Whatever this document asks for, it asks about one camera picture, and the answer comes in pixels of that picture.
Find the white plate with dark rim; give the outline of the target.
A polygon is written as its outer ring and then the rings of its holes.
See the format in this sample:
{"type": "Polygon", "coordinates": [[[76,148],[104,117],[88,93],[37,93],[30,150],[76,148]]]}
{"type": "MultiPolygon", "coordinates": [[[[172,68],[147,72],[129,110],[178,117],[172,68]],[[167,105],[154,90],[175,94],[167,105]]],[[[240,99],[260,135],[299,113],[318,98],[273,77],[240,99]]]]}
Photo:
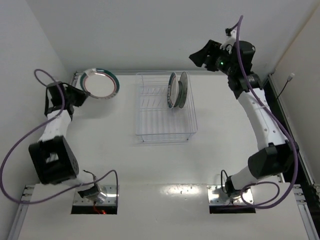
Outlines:
{"type": "Polygon", "coordinates": [[[181,83],[181,97],[178,106],[182,109],[185,106],[188,95],[188,74],[185,71],[182,72],[179,82],[181,83]]]}

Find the green red rimmed plate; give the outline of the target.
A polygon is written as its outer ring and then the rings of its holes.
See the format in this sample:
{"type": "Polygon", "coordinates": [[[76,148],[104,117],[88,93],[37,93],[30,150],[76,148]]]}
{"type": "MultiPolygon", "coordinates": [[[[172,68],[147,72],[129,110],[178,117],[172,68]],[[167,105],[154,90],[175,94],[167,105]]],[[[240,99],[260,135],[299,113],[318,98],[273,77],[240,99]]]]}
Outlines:
{"type": "Polygon", "coordinates": [[[169,82],[168,82],[168,87],[167,87],[167,105],[170,109],[172,109],[176,101],[178,99],[179,95],[179,81],[177,74],[173,72],[170,75],[169,82]]]}
{"type": "Polygon", "coordinates": [[[95,99],[111,99],[120,90],[118,78],[112,72],[101,68],[85,70],[79,77],[78,84],[95,99]]]}

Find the blue patterned green plate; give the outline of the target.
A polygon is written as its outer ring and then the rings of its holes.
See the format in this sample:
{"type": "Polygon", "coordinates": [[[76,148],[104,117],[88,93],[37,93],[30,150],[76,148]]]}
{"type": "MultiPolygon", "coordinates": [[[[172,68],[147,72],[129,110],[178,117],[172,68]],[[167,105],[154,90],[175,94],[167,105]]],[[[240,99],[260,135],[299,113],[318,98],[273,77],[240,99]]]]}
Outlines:
{"type": "Polygon", "coordinates": [[[174,107],[177,107],[179,105],[181,96],[182,96],[182,91],[183,91],[183,85],[180,81],[178,81],[178,96],[177,96],[174,107]]]}

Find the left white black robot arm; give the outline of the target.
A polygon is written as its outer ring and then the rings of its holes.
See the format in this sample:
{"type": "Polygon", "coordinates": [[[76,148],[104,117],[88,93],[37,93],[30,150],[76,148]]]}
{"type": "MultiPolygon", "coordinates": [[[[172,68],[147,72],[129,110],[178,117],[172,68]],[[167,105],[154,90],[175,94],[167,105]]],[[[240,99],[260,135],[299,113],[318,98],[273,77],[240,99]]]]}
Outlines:
{"type": "Polygon", "coordinates": [[[77,186],[81,198],[95,201],[101,189],[96,176],[81,171],[76,156],[66,140],[74,108],[83,105],[89,94],[67,83],[46,87],[44,114],[49,121],[40,139],[28,147],[35,171],[43,185],[77,186]]]}

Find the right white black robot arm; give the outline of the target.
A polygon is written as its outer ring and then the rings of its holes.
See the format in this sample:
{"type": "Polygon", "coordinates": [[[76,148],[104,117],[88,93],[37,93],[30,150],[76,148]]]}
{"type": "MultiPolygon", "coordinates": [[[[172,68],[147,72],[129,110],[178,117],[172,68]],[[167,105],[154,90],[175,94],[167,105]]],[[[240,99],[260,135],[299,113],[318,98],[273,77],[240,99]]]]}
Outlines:
{"type": "Polygon", "coordinates": [[[251,70],[254,54],[255,47],[247,41],[223,48],[221,43],[209,40],[189,56],[197,67],[227,75],[228,86],[246,112],[256,137],[258,151],[248,158],[245,168],[226,179],[224,190],[229,197],[239,195],[250,184],[286,172],[298,150],[273,119],[262,81],[251,70]]]}

